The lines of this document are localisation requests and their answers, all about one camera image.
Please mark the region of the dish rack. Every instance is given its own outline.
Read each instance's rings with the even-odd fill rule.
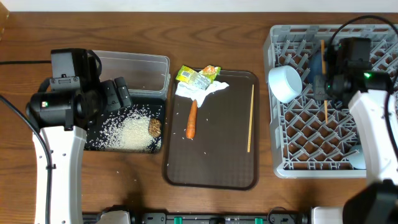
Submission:
[[[306,79],[310,72],[308,62],[320,50],[320,40],[328,43],[339,27],[273,26],[264,43],[266,82],[270,69],[290,65],[300,74],[303,85],[302,94],[290,103],[281,103],[269,91],[272,162],[280,178],[366,177],[365,170],[354,169],[347,159],[357,153],[349,149],[360,144],[353,117],[348,109],[335,110],[329,102],[326,124],[323,102],[313,99],[312,84]],[[394,76],[398,67],[398,41],[389,26],[348,25],[337,34],[333,45],[347,37],[370,38],[373,70]]]

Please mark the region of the yellow packet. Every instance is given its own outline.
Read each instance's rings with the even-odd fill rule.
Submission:
[[[214,79],[216,79],[217,75],[220,74],[221,67],[214,67],[212,65],[207,66],[204,68],[202,71],[199,72],[199,74],[202,74],[209,78],[211,80],[211,83],[213,83]]]
[[[200,88],[202,90],[206,90],[207,87],[211,84],[211,80],[209,78],[184,65],[178,71],[177,77],[175,79]]]

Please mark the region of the green connector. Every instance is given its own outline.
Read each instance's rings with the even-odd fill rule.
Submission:
[[[255,218],[254,224],[262,224],[262,218]]]
[[[182,217],[174,217],[174,224],[182,224]]]

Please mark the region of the brown tray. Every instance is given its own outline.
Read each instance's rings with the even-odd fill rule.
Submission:
[[[192,100],[175,96],[163,176],[172,185],[248,190],[258,180],[259,81],[250,72],[221,71],[216,80],[229,84],[210,93],[197,112],[196,135],[185,136]],[[252,86],[254,103],[251,150],[248,135]]]

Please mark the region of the wooden stick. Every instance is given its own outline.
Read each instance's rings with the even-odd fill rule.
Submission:
[[[329,121],[328,121],[328,101],[327,100],[323,101],[323,106],[325,107],[325,121],[326,121],[326,124],[328,124]]]
[[[252,120],[253,120],[253,98],[254,98],[254,85],[253,85],[252,88],[251,88],[251,104],[250,104],[248,152],[250,152],[250,143],[251,143],[251,123],[252,123]]]
[[[323,58],[323,54],[325,53],[325,41],[321,40],[321,58],[322,58],[322,75],[326,75],[326,62],[325,59]],[[323,101],[323,106],[325,107],[325,121],[326,124],[329,123],[328,121],[328,101],[324,100]]]

